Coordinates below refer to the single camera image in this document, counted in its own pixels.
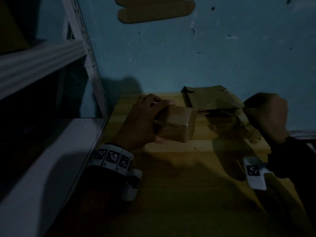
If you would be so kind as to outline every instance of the wooden tabletop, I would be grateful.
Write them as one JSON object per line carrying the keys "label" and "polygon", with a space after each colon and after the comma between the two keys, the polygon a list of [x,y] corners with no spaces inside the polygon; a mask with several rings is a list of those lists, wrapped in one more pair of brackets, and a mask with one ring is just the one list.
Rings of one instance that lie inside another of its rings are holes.
{"label": "wooden tabletop", "polygon": [[[182,93],[155,93],[185,106]],[[123,94],[101,143],[120,129],[139,94]],[[105,236],[314,236],[293,184],[266,175],[268,189],[246,182],[242,158],[267,161],[270,148],[234,136],[233,119],[198,115],[187,143],[149,143],[134,151],[143,171],[135,201],[113,202]]]}

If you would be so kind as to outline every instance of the hand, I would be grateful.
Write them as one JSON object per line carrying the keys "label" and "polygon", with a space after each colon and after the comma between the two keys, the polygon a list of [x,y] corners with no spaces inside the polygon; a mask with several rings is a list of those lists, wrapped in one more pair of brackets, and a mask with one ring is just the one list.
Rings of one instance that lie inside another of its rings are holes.
{"label": "hand", "polygon": [[268,144],[284,143],[289,137],[286,130],[287,101],[277,94],[257,93],[245,102],[244,113]]}
{"label": "hand", "polygon": [[175,105],[175,102],[162,100],[154,94],[141,95],[127,115],[123,126],[110,143],[127,151],[141,148],[150,142],[164,143],[164,139],[154,134],[153,123],[156,115],[169,105]]}

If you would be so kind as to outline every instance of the small cardboard box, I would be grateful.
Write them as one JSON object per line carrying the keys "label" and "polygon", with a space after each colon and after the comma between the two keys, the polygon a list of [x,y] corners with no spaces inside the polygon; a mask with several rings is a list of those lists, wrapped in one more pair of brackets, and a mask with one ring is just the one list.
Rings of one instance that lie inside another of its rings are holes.
{"label": "small cardboard box", "polygon": [[154,120],[154,132],[163,139],[186,143],[194,133],[197,109],[168,106]]}

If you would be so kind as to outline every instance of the left hand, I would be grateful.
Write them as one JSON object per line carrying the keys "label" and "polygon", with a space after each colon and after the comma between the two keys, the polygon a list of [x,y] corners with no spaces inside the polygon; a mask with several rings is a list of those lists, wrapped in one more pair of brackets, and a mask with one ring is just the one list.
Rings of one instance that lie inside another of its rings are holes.
{"label": "left hand", "polygon": [[156,115],[169,105],[175,105],[175,102],[163,100],[154,94],[141,95],[110,143],[127,151],[141,148],[150,142],[164,143],[164,139],[154,134],[153,123]]}

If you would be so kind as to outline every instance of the white metal shelving unit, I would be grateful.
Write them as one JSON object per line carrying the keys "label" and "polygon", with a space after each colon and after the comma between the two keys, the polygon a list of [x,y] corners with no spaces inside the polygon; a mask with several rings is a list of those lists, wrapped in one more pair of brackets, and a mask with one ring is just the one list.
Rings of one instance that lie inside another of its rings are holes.
{"label": "white metal shelving unit", "polygon": [[[62,0],[62,3],[66,12],[63,42],[42,43],[0,57],[0,100],[60,70],[58,106],[63,80],[67,78],[64,67],[84,58],[84,66],[103,118],[66,120],[66,127],[65,120],[50,123],[53,130],[59,130],[57,138],[0,202],[1,237],[42,237],[45,234],[73,193],[109,118],[100,73],[78,1]],[[66,40],[69,28],[75,39]]]}

